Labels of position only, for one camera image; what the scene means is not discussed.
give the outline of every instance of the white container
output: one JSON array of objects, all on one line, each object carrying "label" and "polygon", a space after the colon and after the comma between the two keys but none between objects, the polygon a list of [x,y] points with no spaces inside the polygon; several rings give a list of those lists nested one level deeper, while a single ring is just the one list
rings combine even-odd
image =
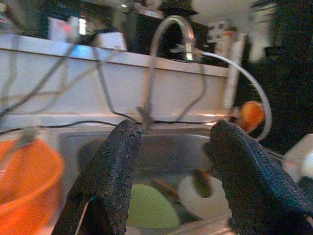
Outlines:
[{"label": "white container", "polygon": [[294,147],[292,147],[285,155],[283,161],[284,170],[292,177],[297,183],[303,176],[303,163],[310,163],[308,156],[313,151],[313,134],[306,135]]},{"label": "white container", "polygon": [[124,34],[118,32],[100,33],[96,36],[92,45],[107,49],[114,49],[117,46],[120,47],[120,50],[127,51]]},{"label": "white container", "polygon": [[65,21],[48,17],[49,31],[48,39],[58,42],[66,43],[67,41],[67,23]]}]

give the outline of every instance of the gooseneck faucet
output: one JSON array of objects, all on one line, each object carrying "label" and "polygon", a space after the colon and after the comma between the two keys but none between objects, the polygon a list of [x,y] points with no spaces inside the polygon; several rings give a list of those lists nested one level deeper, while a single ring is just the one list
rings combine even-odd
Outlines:
[{"label": "gooseneck faucet", "polygon": [[182,44],[183,51],[185,53],[184,59],[186,62],[193,62],[195,60],[194,55],[194,47],[195,47],[195,37],[192,27],[187,19],[181,16],[169,16],[167,17],[157,28],[150,49],[151,61],[150,61],[150,70],[149,70],[149,79],[147,81],[146,88],[146,100],[144,102],[144,107],[137,107],[137,110],[141,114],[143,118],[143,123],[146,125],[146,128],[153,123],[153,119],[151,117],[152,111],[152,91],[154,86],[154,78],[155,78],[155,70],[156,70],[156,62],[157,62],[157,51],[160,45],[160,42],[165,35],[166,30],[173,24],[178,24],[182,31]]}]

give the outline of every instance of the white box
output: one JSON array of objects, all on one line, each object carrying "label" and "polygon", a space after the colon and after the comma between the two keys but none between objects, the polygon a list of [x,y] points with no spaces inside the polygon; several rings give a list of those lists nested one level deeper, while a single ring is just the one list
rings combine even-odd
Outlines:
[{"label": "white box", "polygon": [[127,46],[123,33],[100,33],[96,36],[92,45],[94,47],[114,49],[115,46],[120,47],[120,50],[127,51]]},{"label": "white box", "polygon": [[58,42],[66,43],[67,41],[67,23],[65,21],[48,17],[49,19],[49,31],[48,39]]}]

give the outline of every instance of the sink basin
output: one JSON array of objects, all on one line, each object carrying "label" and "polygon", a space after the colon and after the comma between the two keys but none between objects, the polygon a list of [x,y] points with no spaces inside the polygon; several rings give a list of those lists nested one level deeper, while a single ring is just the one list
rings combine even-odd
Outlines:
[{"label": "sink basin", "polygon": [[[75,132],[60,135],[60,152],[65,158],[63,202],[81,169],[93,157],[108,132]],[[134,170],[134,184],[155,186],[159,179],[173,188],[195,168],[211,167],[203,145],[209,141],[208,129],[149,130],[143,134],[141,149]],[[180,204],[173,204],[182,224],[197,220]],[[174,230],[149,230],[147,234],[165,234]]]}]

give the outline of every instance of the orange bowl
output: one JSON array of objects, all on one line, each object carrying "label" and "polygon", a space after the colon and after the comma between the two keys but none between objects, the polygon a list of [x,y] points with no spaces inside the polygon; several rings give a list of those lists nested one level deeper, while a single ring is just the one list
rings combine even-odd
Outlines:
[{"label": "orange bowl", "polygon": [[[0,159],[14,141],[0,142]],[[45,226],[60,198],[64,162],[42,140],[17,150],[0,179],[0,235],[31,235]]]}]

